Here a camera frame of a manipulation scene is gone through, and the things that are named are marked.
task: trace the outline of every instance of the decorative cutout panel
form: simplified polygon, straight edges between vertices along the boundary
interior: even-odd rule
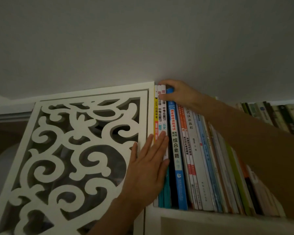
[[[83,234],[121,192],[147,91],[38,102],[0,197],[0,235]]]

